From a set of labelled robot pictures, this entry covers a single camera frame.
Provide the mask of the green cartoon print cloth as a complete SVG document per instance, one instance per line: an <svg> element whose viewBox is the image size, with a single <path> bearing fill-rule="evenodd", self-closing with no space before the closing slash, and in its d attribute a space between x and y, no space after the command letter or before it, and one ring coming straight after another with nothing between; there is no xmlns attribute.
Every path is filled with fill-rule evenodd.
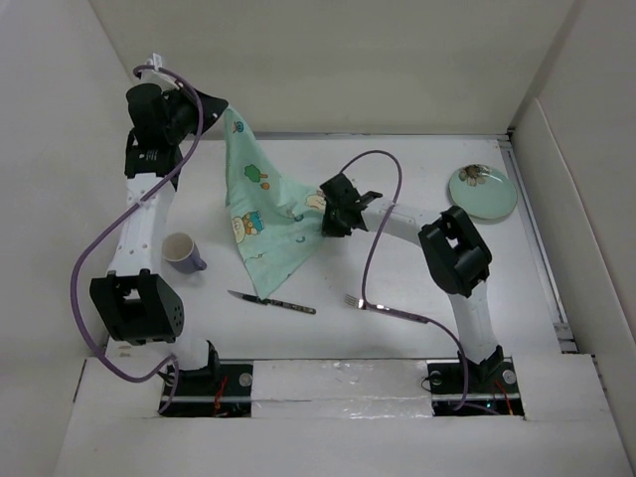
<svg viewBox="0 0 636 477"><path fill-rule="evenodd" d="M319 249L326 201L317 187L276 169L233 107L224 120L226 207L254 291L264 299Z"/></svg>

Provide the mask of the green floral plate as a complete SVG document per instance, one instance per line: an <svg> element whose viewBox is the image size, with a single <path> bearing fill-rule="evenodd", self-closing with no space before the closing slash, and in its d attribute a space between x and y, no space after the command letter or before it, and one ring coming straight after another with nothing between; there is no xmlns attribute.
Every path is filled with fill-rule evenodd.
<svg viewBox="0 0 636 477"><path fill-rule="evenodd" d="M448 181L448 192L456 206L485 221L506 218L518 203L513 182L499 169L483 164L457 169Z"/></svg>

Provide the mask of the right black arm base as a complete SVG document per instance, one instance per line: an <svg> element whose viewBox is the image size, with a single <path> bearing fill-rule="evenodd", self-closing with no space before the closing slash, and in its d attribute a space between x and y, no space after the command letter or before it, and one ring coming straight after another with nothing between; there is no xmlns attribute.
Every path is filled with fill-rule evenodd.
<svg viewBox="0 0 636 477"><path fill-rule="evenodd" d="M458 359L428 360L426 370L427 376L420 386L430 393L435 417L525 415L517 373L510 358L485 382L470 378L467 393Z"/></svg>

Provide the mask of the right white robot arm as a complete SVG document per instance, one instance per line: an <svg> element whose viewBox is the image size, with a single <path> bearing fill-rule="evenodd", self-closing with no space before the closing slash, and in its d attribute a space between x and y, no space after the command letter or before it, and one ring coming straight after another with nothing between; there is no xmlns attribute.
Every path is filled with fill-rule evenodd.
<svg viewBox="0 0 636 477"><path fill-rule="evenodd" d="M457 206L439 213L420 210L374 191L362 195L342 173L320 189L326 201L325 237L343 238L361 230L420 246L430 277L451 303L467 359L459 367L462 385L473 392L491 385L504 362L487 300L492 253L467 213Z"/></svg>

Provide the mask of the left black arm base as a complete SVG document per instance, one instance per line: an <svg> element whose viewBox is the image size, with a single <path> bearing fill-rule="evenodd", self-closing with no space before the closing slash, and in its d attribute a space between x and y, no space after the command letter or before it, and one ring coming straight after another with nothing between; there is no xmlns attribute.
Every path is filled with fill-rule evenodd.
<svg viewBox="0 0 636 477"><path fill-rule="evenodd" d="M202 373L180 374L176 392L169 405L171 389L165 385L158 413L164 417L243 418L251 416L253 362L221 361L214 377Z"/></svg>

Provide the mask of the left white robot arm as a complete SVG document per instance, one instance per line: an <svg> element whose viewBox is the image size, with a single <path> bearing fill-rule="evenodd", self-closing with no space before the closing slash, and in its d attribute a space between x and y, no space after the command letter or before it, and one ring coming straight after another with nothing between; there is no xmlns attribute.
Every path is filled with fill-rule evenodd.
<svg viewBox="0 0 636 477"><path fill-rule="evenodd" d="M135 210L119 228L105 276L91 281L90 298L112 340L175 355L189 385L210 394L221 384L222 371L211 363L210 342L186 331L183 302L160 268L183 159L180 144L210 129L229 104L154 83L131 88L126 100L133 123L125 147L126 204Z"/></svg>

